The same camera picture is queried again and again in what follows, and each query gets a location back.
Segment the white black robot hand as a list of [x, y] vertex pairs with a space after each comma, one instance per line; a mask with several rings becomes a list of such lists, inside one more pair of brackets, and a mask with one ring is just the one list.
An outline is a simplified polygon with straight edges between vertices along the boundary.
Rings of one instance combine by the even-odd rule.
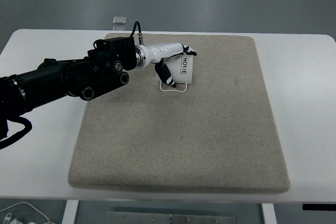
[[153, 45], [135, 45], [136, 68], [142, 69], [150, 63], [155, 63], [154, 69], [160, 80], [171, 86], [176, 87], [172, 74], [167, 64], [162, 60], [184, 53], [186, 55], [197, 56], [197, 53], [190, 46], [180, 43], [160, 43]]

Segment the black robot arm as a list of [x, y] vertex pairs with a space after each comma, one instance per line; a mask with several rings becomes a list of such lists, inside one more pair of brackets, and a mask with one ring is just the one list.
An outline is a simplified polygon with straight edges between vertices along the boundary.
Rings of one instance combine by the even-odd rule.
[[197, 53], [182, 43], [145, 46], [139, 22], [134, 35], [98, 39], [82, 59], [46, 58], [36, 70], [1, 78], [1, 148], [4, 149], [32, 130], [32, 123], [23, 114], [65, 96], [90, 101], [129, 82], [128, 71], [154, 64], [160, 80], [175, 87], [165, 59]]

